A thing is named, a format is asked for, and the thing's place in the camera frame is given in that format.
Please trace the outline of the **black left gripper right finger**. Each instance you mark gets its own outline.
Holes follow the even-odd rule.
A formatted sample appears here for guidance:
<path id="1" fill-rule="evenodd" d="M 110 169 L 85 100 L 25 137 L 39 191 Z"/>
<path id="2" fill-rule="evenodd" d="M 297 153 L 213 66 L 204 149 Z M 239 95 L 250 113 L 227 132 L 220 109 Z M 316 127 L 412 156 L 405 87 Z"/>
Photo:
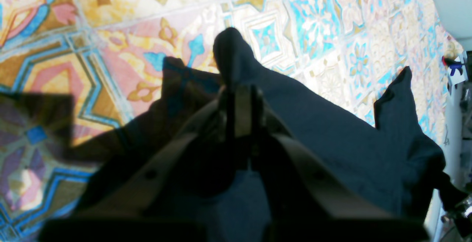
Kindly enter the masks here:
<path id="1" fill-rule="evenodd" d="M 251 159 L 261 174 L 273 216 L 385 220 L 391 215 L 347 189 L 322 160 L 293 138 L 251 86 Z"/>

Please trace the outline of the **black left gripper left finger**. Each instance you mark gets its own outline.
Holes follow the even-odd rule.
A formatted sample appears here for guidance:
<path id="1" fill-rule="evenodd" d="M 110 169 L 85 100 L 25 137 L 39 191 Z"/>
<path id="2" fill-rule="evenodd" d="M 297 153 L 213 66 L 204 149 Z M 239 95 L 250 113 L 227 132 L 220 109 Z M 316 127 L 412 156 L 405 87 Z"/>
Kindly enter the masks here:
<path id="1" fill-rule="evenodd" d="M 192 115 L 176 135 L 160 144 L 156 138 L 128 152 L 115 153 L 91 177 L 76 206 L 76 218 L 150 218 L 174 173 L 193 154 L 209 154 L 233 136 L 228 116 L 235 93 L 223 89 L 218 98 Z"/>

